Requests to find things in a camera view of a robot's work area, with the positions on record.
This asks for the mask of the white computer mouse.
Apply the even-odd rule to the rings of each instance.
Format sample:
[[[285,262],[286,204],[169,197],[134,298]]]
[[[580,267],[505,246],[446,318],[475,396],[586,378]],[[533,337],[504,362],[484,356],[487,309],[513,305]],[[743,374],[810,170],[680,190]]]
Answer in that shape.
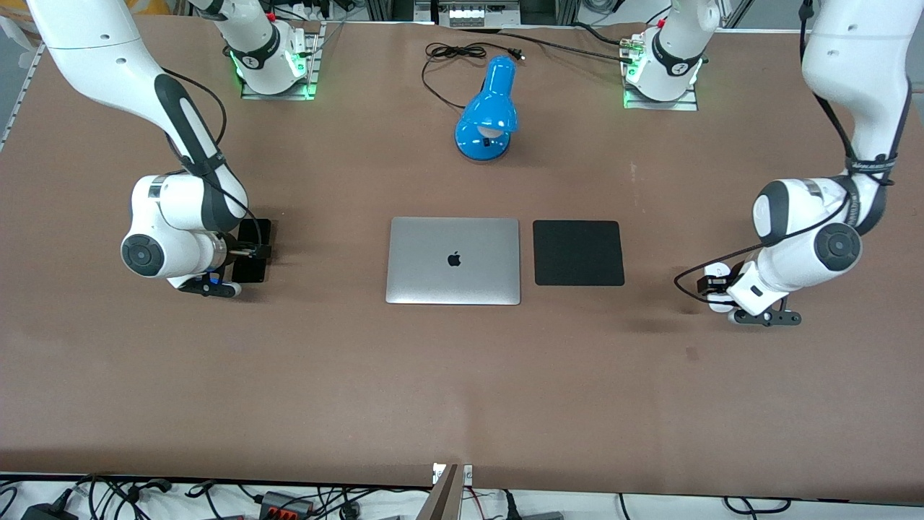
[[[727,277],[729,272],[730,267],[723,262],[708,264],[703,269],[704,277]],[[735,308],[732,304],[733,299],[728,297],[727,294],[707,294],[703,296],[707,299],[707,304],[709,304],[713,312],[728,313]]]

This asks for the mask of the black smartphone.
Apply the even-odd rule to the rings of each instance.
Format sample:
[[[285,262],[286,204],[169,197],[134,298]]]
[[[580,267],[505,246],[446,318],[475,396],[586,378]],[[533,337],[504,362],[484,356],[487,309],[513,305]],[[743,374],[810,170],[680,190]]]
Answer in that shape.
[[[237,239],[248,243],[260,243],[270,246],[270,220],[244,220],[238,228]],[[238,284],[263,283],[270,260],[268,258],[251,258],[237,256],[231,271],[231,280]]]

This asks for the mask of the black mouse pad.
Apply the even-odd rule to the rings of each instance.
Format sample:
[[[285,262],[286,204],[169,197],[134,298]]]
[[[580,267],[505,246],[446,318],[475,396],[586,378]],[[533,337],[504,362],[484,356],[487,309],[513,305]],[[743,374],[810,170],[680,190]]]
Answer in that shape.
[[[538,286],[621,287],[626,283],[620,226],[613,220],[536,220]]]

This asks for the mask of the silver closed laptop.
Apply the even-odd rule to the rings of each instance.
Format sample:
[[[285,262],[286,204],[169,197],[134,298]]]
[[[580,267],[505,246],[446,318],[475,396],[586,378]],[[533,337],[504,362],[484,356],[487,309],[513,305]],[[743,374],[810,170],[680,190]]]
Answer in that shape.
[[[394,217],[384,300],[517,306],[521,302],[518,220]]]

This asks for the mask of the black orange connector box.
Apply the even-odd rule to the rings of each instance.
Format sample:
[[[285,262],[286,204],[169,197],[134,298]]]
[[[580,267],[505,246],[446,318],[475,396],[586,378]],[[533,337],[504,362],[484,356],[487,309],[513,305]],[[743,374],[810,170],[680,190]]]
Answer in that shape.
[[[309,499],[267,491],[261,495],[258,520],[309,520],[313,512],[314,505]]]

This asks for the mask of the blue desk lamp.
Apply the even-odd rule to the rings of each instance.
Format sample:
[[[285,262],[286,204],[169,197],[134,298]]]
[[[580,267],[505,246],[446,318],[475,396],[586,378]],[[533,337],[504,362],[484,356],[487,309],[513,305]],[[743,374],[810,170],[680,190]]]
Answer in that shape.
[[[489,60],[481,91],[465,106],[453,132],[456,148],[469,160],[494,161],[508,151],[519,126],[512,99],[515,74],[511,57]]]

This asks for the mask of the grey metal stand beam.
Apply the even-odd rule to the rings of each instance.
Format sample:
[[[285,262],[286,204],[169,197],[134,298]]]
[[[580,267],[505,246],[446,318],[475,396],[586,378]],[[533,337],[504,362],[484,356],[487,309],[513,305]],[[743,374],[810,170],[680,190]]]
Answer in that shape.
[[[473,485],[472,474],[471,464],[433,464],[433,487],[415,520],[460,520],[462,497]]]

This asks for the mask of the black power adapter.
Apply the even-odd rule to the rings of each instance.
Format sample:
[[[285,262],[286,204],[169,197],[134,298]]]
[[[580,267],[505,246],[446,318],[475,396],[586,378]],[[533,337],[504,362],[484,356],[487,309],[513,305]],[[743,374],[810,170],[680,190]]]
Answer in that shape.
[[[79,517],[69,511],[56,509],[53,504],[39,503],[27,507],[20,520],[79,520]]]

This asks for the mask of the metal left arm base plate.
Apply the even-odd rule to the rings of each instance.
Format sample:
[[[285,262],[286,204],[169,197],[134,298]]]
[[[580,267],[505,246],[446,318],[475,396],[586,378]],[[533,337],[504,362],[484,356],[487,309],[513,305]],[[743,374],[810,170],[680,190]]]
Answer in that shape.
[[[621,40],[620,56],[629,59],[621,65],[624,108],[696,111],[695,83],[703,56],[696,61],[670,57],[664,65],[655,56],[651,32]]]

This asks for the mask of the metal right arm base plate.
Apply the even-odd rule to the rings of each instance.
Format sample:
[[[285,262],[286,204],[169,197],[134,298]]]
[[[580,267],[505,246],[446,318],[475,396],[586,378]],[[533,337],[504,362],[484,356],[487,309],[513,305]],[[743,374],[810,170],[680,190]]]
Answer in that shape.
[[[245,100],[304,101],[315,97],[321,65],[321,44],[326,42],[326,26],[320,32],[306,32],[281,20],[274,23],[280,29],[280,50],[258,70],[252,79],[250,70],[236,69],[240,79],[240,97]]]

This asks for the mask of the white perforated rail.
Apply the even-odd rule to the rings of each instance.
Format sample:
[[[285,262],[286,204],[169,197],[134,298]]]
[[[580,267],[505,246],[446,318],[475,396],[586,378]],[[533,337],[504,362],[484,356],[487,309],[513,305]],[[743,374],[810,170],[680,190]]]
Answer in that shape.
[[[23,80],[23,83],[21,84],[21,87],[19,89],[19,95],[17,96],[16,101],[14,101],[13,108],[11,109],[11,115],[9,117],[9,120],[6,123],[6,127],[4,127],[4,132],[2,134],[2,137],[0,137],[0,152],[4,150],[4,146],[6,146],[6,143],[9,141],[14,122],[17,119],[17,115],[19,115],[21,105],[23,105],[23,102],[25,100],[27,89],[30,88],[30,83],[32,83],[32,79],[35,76],[36,69],[40,63],[40,60],[43,57],[43,54],[45,53],[46,48],[47,48],[47,45],[44,42],[42,42],[39,44],[37,50],[32,55],[32,61],[29,63],[29,66],[27,67],[27,73],[26,73],[25,79]]]

